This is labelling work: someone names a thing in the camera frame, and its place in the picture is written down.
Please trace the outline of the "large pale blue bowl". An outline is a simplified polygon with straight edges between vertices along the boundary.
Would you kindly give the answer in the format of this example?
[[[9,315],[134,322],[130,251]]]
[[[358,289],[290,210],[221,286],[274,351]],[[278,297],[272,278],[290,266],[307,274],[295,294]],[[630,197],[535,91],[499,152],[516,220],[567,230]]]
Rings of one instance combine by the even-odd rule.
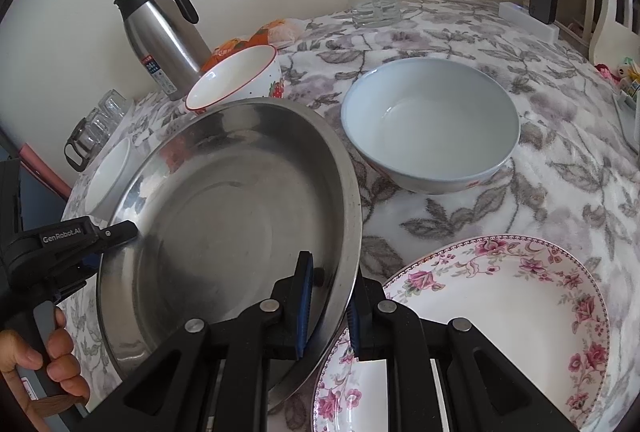
[[[488,179],[521,134],[518,111],[495,79],[432,58],[389,62],[361,76],[345,94],[341,123],[379,174],[435,195]]]

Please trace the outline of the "stainless steel plate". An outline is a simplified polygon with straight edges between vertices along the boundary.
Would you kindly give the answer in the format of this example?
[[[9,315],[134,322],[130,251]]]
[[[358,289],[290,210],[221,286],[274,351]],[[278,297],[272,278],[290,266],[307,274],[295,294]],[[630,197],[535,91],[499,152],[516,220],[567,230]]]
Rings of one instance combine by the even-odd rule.
[[[192,317],[233,319],[314,258],[308,341],[274,364],[268,403],[295,393],[328,353],[359,269],[352,159],[329,122],[289,100],[232,102],[196,117],[145,159],[114,222],[138,235],[105,253],[96,303],[103,341],[128,376]]]

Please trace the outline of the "glass cups in rack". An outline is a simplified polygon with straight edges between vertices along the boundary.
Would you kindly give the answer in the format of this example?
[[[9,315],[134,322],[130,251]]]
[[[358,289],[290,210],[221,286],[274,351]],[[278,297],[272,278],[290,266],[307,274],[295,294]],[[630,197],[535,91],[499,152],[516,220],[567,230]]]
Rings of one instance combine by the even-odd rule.
[[[99,154],[116,129],[134,107],[115,89],[108,91],[86,117],[82,117],[65,142],[63,153],[67,163],[76,171],[85,171]]]

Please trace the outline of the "red rimmed strawberry bowl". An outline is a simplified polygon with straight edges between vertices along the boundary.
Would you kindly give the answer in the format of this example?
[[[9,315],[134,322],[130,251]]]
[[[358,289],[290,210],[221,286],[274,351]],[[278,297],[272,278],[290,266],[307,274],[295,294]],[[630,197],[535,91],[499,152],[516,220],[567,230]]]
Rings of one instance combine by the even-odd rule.
[[[271,44],[243,49],[214,65],[186,96],[186,109],[204,114],[224,103],[284,96],[278,50]]]

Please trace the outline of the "stainless steel thermos jug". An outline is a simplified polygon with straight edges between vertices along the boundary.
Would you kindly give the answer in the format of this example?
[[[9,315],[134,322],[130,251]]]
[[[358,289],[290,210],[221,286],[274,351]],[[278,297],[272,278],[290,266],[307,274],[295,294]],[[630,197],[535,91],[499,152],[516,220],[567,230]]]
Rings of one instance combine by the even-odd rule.
[[[138,61],[171,100],[184,98],[212,54],[191,0],[114,0]]]

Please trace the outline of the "orange snack packet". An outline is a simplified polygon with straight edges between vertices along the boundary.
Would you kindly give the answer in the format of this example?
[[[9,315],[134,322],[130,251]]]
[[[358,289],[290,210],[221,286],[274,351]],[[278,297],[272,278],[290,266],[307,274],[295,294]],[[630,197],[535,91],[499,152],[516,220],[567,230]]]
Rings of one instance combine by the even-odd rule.
[[[283,49],[292,46],[303,35],[306,23],[298,18],[280,18],[265,24],[248,39],[250,46],[271,44],[274,48]]]
[[[214,49],[211,55],[209,55],[205,63],[201,66],[201,73],[204,74],[208,72],[211,68],[213,68],[221,61],[227,59],[234,53],[243,50],[247,46],[247,44],[248,41],[241,38],[233,38],[224,42],[216,49]]]

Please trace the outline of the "small white bowl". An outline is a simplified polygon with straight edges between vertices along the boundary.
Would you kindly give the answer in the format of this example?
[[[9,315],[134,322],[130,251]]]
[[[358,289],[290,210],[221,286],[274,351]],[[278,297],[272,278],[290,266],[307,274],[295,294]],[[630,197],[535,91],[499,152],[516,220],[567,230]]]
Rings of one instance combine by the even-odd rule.
[[[104,157],[93,174],[85,197],[88,215],[104,221],[111,218],[130,179],[133,152],[131,142],[124,139]]]

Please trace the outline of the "black power adapter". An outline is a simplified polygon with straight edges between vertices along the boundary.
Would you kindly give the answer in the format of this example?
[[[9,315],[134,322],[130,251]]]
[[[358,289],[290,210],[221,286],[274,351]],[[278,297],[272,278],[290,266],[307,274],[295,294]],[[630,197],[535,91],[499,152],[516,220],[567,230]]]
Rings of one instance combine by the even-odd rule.
[[[546,25],[553,24],[558,0],[529,0],[528,13],[535,20]]]

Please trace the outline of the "floral grey tablecloth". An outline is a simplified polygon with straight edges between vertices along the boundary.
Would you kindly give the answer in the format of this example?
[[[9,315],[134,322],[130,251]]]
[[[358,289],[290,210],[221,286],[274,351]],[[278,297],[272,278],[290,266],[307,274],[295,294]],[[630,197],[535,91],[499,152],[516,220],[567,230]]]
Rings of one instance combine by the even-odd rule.
[[[346,15],[313,18],[280,63],[288,97],[332,125],[348,87],[411,56],[470,65],[498,81],[522,117],[521,141],[489,180],[462,193],[398,189],[362,159],[362,266],[386,279],[404,264],[476,235],[539,236],[585,264],[612,326],[608,372],[587,426],[612,431],[639,392],[639,167],[620,134],[612,89],[565,42],[504,22],[493,2],[409,2],[396,26],[359,29]]]

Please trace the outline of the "floral pink rimmed plate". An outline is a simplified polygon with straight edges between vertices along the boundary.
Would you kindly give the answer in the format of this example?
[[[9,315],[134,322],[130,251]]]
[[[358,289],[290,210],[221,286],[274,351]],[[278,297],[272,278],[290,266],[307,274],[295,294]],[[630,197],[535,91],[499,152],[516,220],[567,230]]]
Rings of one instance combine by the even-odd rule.
[[[475,237],[414,261],[383,289],[422,319],[469,319],[577,429],[586,426],[610,325],[597,283],[570,252],[529,236]]]

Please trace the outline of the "white power strip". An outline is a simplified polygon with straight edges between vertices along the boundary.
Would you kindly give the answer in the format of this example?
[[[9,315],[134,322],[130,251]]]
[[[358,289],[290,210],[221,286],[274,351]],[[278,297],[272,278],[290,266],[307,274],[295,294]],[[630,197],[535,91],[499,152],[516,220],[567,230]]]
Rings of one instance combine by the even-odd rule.
[[[559,39],[559,27],[555,24],[544,24],[533,18],[528,10],[513,2],[503,1],[499,3],[498,15],[500,18],[523,28],[527,33],[534,35],[547,44],[555,44]]]

